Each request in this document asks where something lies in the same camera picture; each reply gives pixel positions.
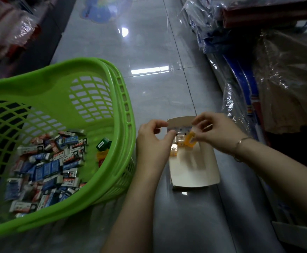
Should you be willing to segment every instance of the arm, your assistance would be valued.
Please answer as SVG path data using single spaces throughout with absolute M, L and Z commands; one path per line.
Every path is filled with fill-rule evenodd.
M 158 140 L 154 133 L 167 126 L 166 121 L 151 120 L 140 127 L 136 141 L 137 170 L 102 253 L 152 251 L 155 193 L 176 132 L 169 131 L 163 140 Z
M 307 224 L 306 166 L 253 139 L 237 145 L 247 135 L 224 114 L 202 113 L 193 124 L 205 128 L 196 135 L 197 140 L 246 162 Z

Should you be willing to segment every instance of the basket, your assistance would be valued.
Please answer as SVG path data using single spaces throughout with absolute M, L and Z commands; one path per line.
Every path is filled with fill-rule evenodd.
M 15 219 L 4 192 L 16 148 L 69 127 L 87 132 L 88 153 L 79 177 L 88 183 L 67 200 Z M 0 235 L 56 221 L 124 192 L 135 172 L 135 136 L 124 80 L 110 62 L 78 58 L 0 80 Z M 95 146 L 103 137 L 112 144 L 99 168 Z

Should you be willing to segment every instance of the left hand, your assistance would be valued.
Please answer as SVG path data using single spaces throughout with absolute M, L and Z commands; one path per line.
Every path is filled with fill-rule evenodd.
M 169 131 L 164 139 L 159 140 L 155 134 L 161 127 L 167 127 L 168 122 L 163 120 L 151 120 L 142 124 L 136 140 L 137 170 L 145 174 L 161 175 L 170 156 L 171 145 L 176 131 Z

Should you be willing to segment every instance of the silver bracelet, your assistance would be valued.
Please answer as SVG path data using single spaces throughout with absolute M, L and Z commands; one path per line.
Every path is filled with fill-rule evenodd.
M 238 146 L 241 144 L 241 142 L 242 141 L 244 141 L 244 140 L 246 140 L 246 139 L 252 139 L 251 137 L 247 137 L 247 138 L 243 138 L 243 139 L 241 139 L 238 143 L 237 143 L 237 145 L 235 146 L 235 156 L 234 156 L 234 159 L 237 161 L 237 162 L 241 162 L 238 158 L 237 158 L 237 150 L 238 150 Z

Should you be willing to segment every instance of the tile floor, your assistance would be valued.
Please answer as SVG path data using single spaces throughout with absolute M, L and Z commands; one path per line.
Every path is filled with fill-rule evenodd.
M 180 0 L 126 3 L 119 17 L 98 24 L 80 18 L 85 0 L 77 0 L 52 63 L 82 56 L 114 63 L 125 77 L 137 129 L 153 118 L 219 112 L 222 92 L 189 26 L 177 17 Z M 109 6 L 115 9 L 120 5 Z M 216 151 L 216 157 L 221 183 L 187 195 L 172 191 L 165 168 L 156 194 L 154 251 L 284 252 L 256 175 L 225 154 Z M 96 252 L 123 199 L 0 239 L 0 252 Z

